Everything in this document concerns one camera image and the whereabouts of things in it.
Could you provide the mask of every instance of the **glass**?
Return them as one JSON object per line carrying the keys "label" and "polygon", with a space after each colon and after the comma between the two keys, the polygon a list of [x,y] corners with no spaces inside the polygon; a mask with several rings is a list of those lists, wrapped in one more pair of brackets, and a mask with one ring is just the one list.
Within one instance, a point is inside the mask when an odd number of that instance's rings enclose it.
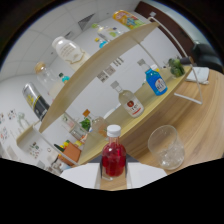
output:
{"label": "glass", "polygon": [[148,149],[163,169],[176,169],[184,161],[184,146],[173,126],[157,128],[149,137]]}

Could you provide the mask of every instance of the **chair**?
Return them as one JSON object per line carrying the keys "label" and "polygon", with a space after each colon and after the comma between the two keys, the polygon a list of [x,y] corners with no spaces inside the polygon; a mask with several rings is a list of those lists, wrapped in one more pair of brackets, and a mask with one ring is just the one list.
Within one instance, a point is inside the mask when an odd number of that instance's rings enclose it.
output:
{"label": "chair", "polygon": [[208,44],[195,44],[192,54],[198,67],[208,67],[224,73],[224,67],[216,52]]}

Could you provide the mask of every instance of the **blue liquid bottle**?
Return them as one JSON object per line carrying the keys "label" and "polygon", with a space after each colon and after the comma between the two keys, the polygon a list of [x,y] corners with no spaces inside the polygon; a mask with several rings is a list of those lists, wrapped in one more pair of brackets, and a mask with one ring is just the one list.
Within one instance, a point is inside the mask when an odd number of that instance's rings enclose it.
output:
{"label": "blue liquid bottle", "polygon": [[142,67],[143,71],[146,74],[146,81],[154,91],[157,96],[164,94],[167,91],[166,83],[160,74],[145,63],[143,59],[138,61],[138,64]]}
{"label": "blue liquid bottle", "polygon": [[96,38],[95,41],[99,42],[99,48],[102,48],[105,44],[107,44],[107,41],[105,41],[105,40],[103,41],[99,38]]}

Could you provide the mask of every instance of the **red bottle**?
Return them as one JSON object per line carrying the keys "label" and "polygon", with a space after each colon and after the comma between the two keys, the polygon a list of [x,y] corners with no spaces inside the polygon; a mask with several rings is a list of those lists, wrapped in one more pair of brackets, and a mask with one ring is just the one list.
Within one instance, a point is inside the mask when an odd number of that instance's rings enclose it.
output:
{"label": "red bottle", "polygon": [[103,176],[109,179],[120,176],[125,167],[126,150],[119,143],[121,127],[118,125],[109,125],[107,127],[107,136],[109,143],[106,144],[102,151],[102,169]]}

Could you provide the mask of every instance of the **red liquid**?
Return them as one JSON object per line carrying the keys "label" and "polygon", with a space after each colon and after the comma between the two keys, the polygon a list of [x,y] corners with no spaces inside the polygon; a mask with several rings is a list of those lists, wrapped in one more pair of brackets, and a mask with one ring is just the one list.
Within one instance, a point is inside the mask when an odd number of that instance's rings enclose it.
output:
{"label": "red liquid", "polygon": [[103,148],[102,165],[104,172],[110,177],[120,176],[125,167],[126,150],[123,145],[112,142]]}

